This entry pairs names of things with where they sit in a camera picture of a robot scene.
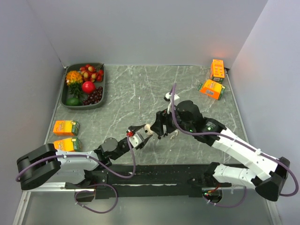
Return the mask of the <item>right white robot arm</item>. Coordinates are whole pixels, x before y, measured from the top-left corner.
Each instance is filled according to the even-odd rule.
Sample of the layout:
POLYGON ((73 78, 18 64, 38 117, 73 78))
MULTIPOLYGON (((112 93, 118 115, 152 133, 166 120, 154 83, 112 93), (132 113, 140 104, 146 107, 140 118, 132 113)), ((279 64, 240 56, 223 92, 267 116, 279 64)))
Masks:
POLYGON ((230 155, 244 165, 244 168, 237 168, 212 162, 204 176, 208 186, 215 187, 218 183, 242 185, 273 202, 282 195, 290 161, 285 157, 264 154, 222 123, 203 117, 192 101, 180 102, 173 112, 167 109, 157 112, 150 129, 158 136, 170 134, 176 129, 193 133, 197 141, 230 155))

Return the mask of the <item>beige earbud charging case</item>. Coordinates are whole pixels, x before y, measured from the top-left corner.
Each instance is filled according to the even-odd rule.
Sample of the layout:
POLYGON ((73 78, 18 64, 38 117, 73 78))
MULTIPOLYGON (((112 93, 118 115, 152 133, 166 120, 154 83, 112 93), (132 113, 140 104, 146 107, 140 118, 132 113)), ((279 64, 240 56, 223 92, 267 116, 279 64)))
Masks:
POLYGON ((150 124, 145 124, 144 126, 144 132, 146 135, 151 136, 154 134, 154 132, 151 130, 151 125, 150 124))

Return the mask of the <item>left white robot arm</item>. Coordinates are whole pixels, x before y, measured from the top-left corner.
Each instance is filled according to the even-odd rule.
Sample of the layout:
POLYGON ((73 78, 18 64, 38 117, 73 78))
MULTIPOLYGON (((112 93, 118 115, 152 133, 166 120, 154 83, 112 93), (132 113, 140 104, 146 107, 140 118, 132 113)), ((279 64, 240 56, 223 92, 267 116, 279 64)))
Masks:
POLYGON ((88 188, 93 177, 87 171, 108 169, 113 160, 143 148, 153 134, 149 124, 130 126, 122 140, 107 138, 97 149, 87 152, 57 150, 54 144, 47 143, 17 160, 18 175, 15 180, 24 191, 53 182, 88 188))

